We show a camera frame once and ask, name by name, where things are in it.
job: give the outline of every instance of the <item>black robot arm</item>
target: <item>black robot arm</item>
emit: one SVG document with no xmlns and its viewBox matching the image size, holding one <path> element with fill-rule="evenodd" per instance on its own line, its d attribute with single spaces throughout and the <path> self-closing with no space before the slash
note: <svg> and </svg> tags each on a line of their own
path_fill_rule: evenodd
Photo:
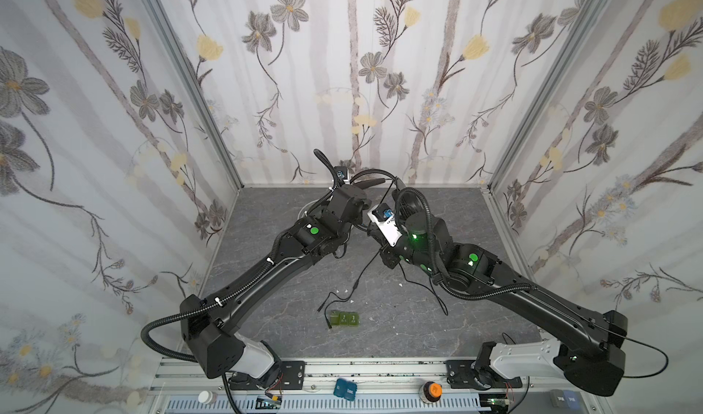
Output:
<svg viewBox="0 0 703 414">
<path fill-rule="evenodd" d="M 549 332 L 555 339 L 505 346 L 484 343 L 472 369 L 475 388 L 488 389 L 496 380 L 520 375 L 564 377 L 577 387 L 601 396 L 612 395 L 624 374 L 620 349 L 627 319 L 616 311 L 590 311 L 529 281 L 505 262 L 474 244 L 454 243 L 444 220 L 432 215 L 427 200 L 414 188 L 381 170 L 367 170 L 347 179 L 347 169 L 334 169 L 324 155 L 315 155 L 332 172 L 329 192 L 309 214 L 276 238 L 267 256 L 240 278 L 203 299 L 190 295 L 181 313 L 145 326 L 141 337 L 154 350 L 198 362 L 209 378 L 226 371 L 249 374 L 260 387 L 269 387 L 280 374 L 281 361 L 264 342 L 238 333 L 242 322 L 263 300 L 295 275 L 347 244 L 352 225 L 364 229 L 380 245 L 384 264 L 400 260 L 423 269 L 435 284 L 466 301 L 489 299 Z M 363 188 L 384 179 L 356 182 L 362 175 L 392 177 L 395 209 L 371 208 Z M 363 225 L 364 212 L 371 218 Z M 149 331 L 181 322 L 181 334 L 193 355 L 157 344 Z"/>
</svg>

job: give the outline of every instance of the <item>small bottle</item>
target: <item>small bottle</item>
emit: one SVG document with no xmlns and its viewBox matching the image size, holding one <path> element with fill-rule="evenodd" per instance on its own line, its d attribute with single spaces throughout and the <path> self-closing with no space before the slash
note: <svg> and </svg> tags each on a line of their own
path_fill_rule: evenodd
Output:
<svg viewBox="0 0 703 414">
<path fill-rule="evenodd" d="M 442 385 L 436 382 L 426 382 L 420 387 L 420 400 L 425 403 L 434 403 L 442 397 Z"/>
</svg>

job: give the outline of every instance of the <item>orange bottle cap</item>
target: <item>orange bottle cap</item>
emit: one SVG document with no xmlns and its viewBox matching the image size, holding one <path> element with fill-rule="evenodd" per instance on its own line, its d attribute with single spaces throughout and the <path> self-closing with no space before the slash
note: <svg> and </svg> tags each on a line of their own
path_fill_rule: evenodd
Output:
<svg viewBox="0 0 703 414">
<path fill-rule="evenodd" d="M 440 397 L 442 395 L 442 385 L 431 384 L 429 386 L 429 393 L 432 395 L 432 397 Z"/>
</svg>

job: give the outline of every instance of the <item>gray flower print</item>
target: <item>gray flower print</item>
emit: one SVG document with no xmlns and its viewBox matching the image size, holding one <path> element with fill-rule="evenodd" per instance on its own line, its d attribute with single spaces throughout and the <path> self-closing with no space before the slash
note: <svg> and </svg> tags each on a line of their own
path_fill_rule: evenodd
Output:
<svg viewBox="0 0 703 414">
<path fill-rule="evenodd" d="M 196 218 L 196 229 L 200 232 L 200 239 L 205 240 L 207 237 L 207 227 L 210 226 L 210 220 L 206 213 L 198 213 Z"/>
<path fill-rule="evenodd" d="M 20 150 L 24 143 L 22 130 L 0 121 L 0 196 L 18 191 L 15 171 L 34 171 L 40 167 L 30 155 Z"/>
<path fill-rule="evenodd" d="M 276 35 L 276 27 L 271 22 L 271 17 L 262 12 L 254 14 L 250 11 L 246 26 L 252 32 L 242 37 L 242 41 L 247 44 L 247 50 L 256 52 L 260 44 L 267 51 L 271 51 L 271 37 Z"/>
<path fill-rule="evenodd" d="M 590 123 L 595 120 L 596 123 L 603 124 L 610 118 L 605 109 L 615 104 L 616 98 L 617 92 L 611 92 L 608 86 L 595 91 L 593 101 L 588 101 L 584 105 L 584 109 L 588 110 L 588 113 L 584 116 L 584 121 Z"/>
<path fill-rule="evenodd" d="M 522 226 L 522 221 L 527 218 L 525 206 L 521 203 L 516 203 L 510 207 L 510 219 L 513 221 L 516 228 Z"/>
<path fill-rule="evenodd" d="M 528 34 L 513 40 L 513 54 L 517 54 L 525 48 L 532 54 L 535 53 L 540 40 L 549 38 L 554 33 L 555 20 L 555 16 L 546 16 L 542 13 L 535 17 L 532 23 L 527 25 Z"/>
<path fill-rule="evenodd" d="M 364 68 L 358 72 L 361 76 L 366 76 L 366 83 L 373 83 L 373 80 L 379 80 L 386 76 L 386 68 L 379 66 L 382 62 L 381 52 L 376 52 L 375 55 L 371 52 L 366 52 L 361 58 L 361 66 Z"/>
<path fill-rule="evenodd" d="M 305 0 L 277 0 L 282 5 L 271 5 L 271 18 L 278 23 L 288 21 L 288 27 L 297 32 L 300 30 L 300 23 L 308 21 L 308 15 L 301 10 Z"/>
<path fill-rule="evenodd" d="M 507 196 L 512 199 L 520 197 L 522 193 L 522 185 L 515 179 L 512 184 L 507 186 Z"/>
<path fill-rule="evenodd" d="M 618 130 L 613 130 L 613 128 L 608 124 L 603 125 L 603 127 L 593 132 L 593 144 L 589 145 L 588 148 L 585 149 L 586 153 L 595 153 L 593 165 L 600 165 L 604 162 L 610 161 L 610 156 L 608 156 L 608 147 L 615 146 L 617 134 Z"/>
<path fill-rule="evenodd" d="M 159 100 L 156 95 L 147 95 L 144 84 L 141 80 L 136 81 L 129 89 L 129 99 L 132 104 L 139 107 L 139 117 L 144 119 L 149 116 L 149 120 L 156 120 L 156 109 L 159 108 Z"/>
<path fill-rule="evenodd" d="M 210 205 L 210 209 L 207 212 L 212 226 L 216 228 L 222 225 L 224 223 L 225 214 L 224 208 L 217 202 L 217 199 L 213 199 L 212 205 Z"/>
<path fill-rule="evenodd" d="M 386 98 L 391 98 L 398 95 L 398 98 L 405 100 L 405 96 L 410 93 L 410 91 L 403 87 L 405 84 L 405 78 L 403 73 L 399 72 L 397 74 L 388 74 L 386 81 L 383 83 L 383 87 L 388 89 L 388 94 Z"/>
<path fill-rule="evenodd" d="M 47 103 L 37 96 L 47 92 L 44 81 L 27 77 L 25 59 L 0 48 L 0 117 L 15 117 L 22 106 L 35 115 L 48 114 Z"/>
<path fill-rule="evenodd" d="M 178 116 L 183 116 L 183 103 L 175 102 L 174 96 L 167 90 L 164 89 L 164 93 L 159 98 L 161 100 L 161 106 L 164 109 L 164 114 L 171 115 L 171 120 L 176 123 Z"/>
<path fill-rule="evenodd" d="M 557 24 L 559 24 L 560 26 L 567 26 L 571 23 L 574 23 L 576 17 L 578 17 L 579 13 L 581 12 L 581 8 L 584 6 L 584 3 L 585 0 L 574 0 L 574 4 L 576 6 L 571 8 L 564 8 L 562 10 L 562 13 L 559 15 Z"/>
</svg>

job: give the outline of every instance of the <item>floral wallpaper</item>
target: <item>floral wallpaper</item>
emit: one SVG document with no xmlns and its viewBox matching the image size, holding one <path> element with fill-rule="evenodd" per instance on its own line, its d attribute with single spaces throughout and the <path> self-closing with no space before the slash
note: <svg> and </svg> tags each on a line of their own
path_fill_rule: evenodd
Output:
<svg viewBox="0 0 703 414">
<path fill-rule="evenodd" d="M 139 0 L 0 1 L 3 411 L 137 412 L 236 193 Z"/>
<path fill-rule="evenodd" d="M 486 184 L 586 0 L 161 0 L 245 183 Z"/>
<path fill-rule="evenodd" d="M 703 366 L 703 0 L 612 0 L 493 187 L 537 280 L 662 348 L 619 413 L 693 413 Z M 625 341 L 626 374 L 663 365 Z"/>
</svg>

